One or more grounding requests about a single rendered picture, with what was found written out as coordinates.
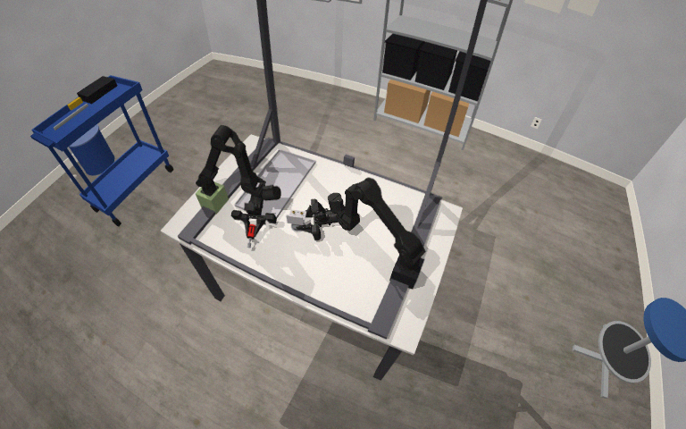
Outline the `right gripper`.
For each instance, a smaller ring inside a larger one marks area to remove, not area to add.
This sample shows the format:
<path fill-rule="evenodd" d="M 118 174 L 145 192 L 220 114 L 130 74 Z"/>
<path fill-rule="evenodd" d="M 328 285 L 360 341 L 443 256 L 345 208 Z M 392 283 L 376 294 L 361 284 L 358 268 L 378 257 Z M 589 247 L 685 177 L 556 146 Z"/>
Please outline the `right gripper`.
<path fill-rule="evenodd" d="M 256 203 L 256 201 L 262 201 L 262 200 L 252 198 L 249 200 L 249 203 Z M 262 203 L 263 203 L 263 201 L 262 201 Z M 253 213 L 250 213 L 250 212 L 253 212 Z M 233 216 L 233 215 L 238 215 L 238 216 Z M 252 216 L 252 215 L 254 215 L 254 216 Z M 263 227 L 263 225 L 266 224 L 266 222 L 265 222 L 266 220 L 273 219 L 273 220 L 268 221 L 269 223 L 276 223 L 277 222 L 277 218 L 276 218 L 275 214 L 266 213 L 265 215 L 262 215 L 262 209 L 261 209 L 260 213 L 257 213 L 257 211 L 248 211 L 247 214 L 243 214 L 239 210 L 233 210 L 231 212 L 231 217 L 234 220 L 240 220 L 244 223 L 246 235 L 248 234 L 248 228 L 249 228 L 249 224 L 250 224 L 250 222 L 248 220 L 249 219 L 256 219 L 254 237 L 257 235 L 257 233 L 260 231 L 260 229 Z M 259 224 L 260 224 L 260 226 L 258 227 Z"/>

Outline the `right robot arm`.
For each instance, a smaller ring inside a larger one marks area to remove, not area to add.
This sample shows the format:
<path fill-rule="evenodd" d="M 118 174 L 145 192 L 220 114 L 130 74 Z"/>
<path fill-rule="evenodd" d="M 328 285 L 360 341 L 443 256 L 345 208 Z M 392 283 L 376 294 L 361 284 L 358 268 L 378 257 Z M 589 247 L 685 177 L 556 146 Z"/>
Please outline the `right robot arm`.
<path fill-rule="evenodd" d="M 230 137 L 233 140 L 235 147 L 229 147 L 225 145 Z M 265 186 L 266 181 L 257 177 L 256 173 L 252 171 L 247 156 L 246 145 L 239 139 L 235 131 L 233 131 L 231 128 L 228 128 L 228 126 L 221 125 L 211 137 L 211 146 L 212 148 L 205 168 L 198 176 L 200 181 L 198 181 L 198 179 L 196 181 L 196 185 L 198 187 L 204 188 L 200 191 L 201 193 L 211 197 L 212 194 L 219 188 L 219 186 L 216 186 L 215 188 L 213 179 L 218 173 L 219 168 L 216 166 L 216 164 L 220 153 L 223 151 L 232 153 L 235 156 L 241 174 L 241 188 L 246 193 L 251 194 L 250 199 L 256 198 L 262 201 L 280 199 L 280 187 L 274 185 Z M 257 188 L 256 185 L 258 182 L 259 186 Z M 262 209 L 262 201 L 256 201 L 256 203 L 248 202 L 249 204 L 245 203 L 244 211 L 257 211 L 257 213 L 260 213 Z"/>

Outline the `red screwdriver handle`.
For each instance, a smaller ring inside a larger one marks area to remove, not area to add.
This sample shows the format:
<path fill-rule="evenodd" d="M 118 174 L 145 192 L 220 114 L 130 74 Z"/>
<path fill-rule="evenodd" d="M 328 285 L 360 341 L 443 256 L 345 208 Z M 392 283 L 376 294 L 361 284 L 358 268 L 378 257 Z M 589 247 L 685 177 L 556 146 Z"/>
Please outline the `red screwdriver handle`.
<path fill-rule="evenodd" d="M 251 240 L 254 240 L 254 233 L 255 233 L 255 225 L 254 224 L 249 224 L 248 228 L 248 234 L 247 238 L 249 239 L 249 243 L 247 243 L 247 247 L 251 248 Z"/>

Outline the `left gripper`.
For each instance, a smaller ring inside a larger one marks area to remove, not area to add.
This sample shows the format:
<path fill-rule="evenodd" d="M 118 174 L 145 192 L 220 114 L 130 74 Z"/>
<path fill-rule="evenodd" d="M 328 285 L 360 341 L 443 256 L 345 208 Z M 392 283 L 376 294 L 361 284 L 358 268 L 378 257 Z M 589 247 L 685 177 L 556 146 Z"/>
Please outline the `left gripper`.
<path fill-rule="evenodd" d="M 314 199 L 311 199 L 311 205 L 312 205 L 312 204 L 315 204 L 315 203 L 317 203 L 317 202 L 318 202 L 317 199 L 315 199 L 315 198 L 314 198 Z M 320 228 L 319 228 L 319 227 L 322 227 L 323 224 L 331 225 L 331 224 L 333 223 L 333 222 L 332 222 L 332 219 L 331 219 L 331 212 L 330 212 L 330 210 L 328 209 L 328 211 L 326 211 L 326 214 L 327 214 L 329 217 L 327 217 L 326 219 L 324 219 L 324 220 L 322 220 L 322 221 L 320 221 L 320 222 L 317 222 L 317 220 L 316 220 L 317 218 L 316 218 L 315 215 L 312 213 L 312 206 L 311 206 L 311 205 L 309 205 L 309 207 L 306 209 L 306 216 L 305 216 L 305 218 L 313 217 L 313 218 L 314 218 L 314 224 L 311 225 L 311 223 L 309 223 L 309 224 L 306 224 L 306 225 L 297 226 L 296 228 L 299 229 L 299 230 L 301 230 L 301 231 L 310 232 L 310 233 L 313 234 L 314 240 L 320 240 L 320 239 L 321 239 L 321 231 L 320 231 Z M 318 225 L 319 225 L 319 226 L 318 226 Z M 311 226 L 311 230 L 310 230 L 310 226 Z"/>

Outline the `grey metal bracket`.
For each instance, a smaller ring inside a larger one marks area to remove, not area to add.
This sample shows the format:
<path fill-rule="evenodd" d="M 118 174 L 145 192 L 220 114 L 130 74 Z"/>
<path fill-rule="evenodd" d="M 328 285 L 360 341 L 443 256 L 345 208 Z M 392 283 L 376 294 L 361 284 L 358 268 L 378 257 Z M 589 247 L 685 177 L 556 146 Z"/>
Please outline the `grey metal bracket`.
<path fill-rule="evenodd" d="M 295 213 L 293 214 L 292 211 L 295 211 Z M 300 212 L 303 212 L 303 214 L 300 214 Z M 289 215 L 286 214 L 287 223 L 304 225 L 305 216 L 306 216 L 306 211 L 299 211 L 299 210 L 290 209 Z"/>

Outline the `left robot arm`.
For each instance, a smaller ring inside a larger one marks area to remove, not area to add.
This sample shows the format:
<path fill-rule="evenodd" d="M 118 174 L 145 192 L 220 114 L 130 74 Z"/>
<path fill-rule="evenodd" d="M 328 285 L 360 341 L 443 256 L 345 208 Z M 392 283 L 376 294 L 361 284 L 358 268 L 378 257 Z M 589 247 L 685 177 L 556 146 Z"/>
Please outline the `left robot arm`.
<path fill-rule="evenodd" d="M 331 193 L 328 196 L 332 222 L 339 223 L 344 230 L 351 231 L 360 223 L 360 215 L 357 213 L 358 199 L 360 199 L 362 203 L 372 207 L 395 238 L 394 247 L 400 254 L 399 269 L 414 274 L 420 261 L 419 258 L 425 253 L 422 243 L 414 233 L 404 228 L 390 210 L 382 198 L 381 188 L 375 179 L 366 178 L 360 182 L 346 189 L 345 206 L 339 193 Z M 329 217 L 326 211 L 328 208 L 323 208 L 319 202 L 312 204 L 312 213 L 316 216 L 317 222 Z"/>

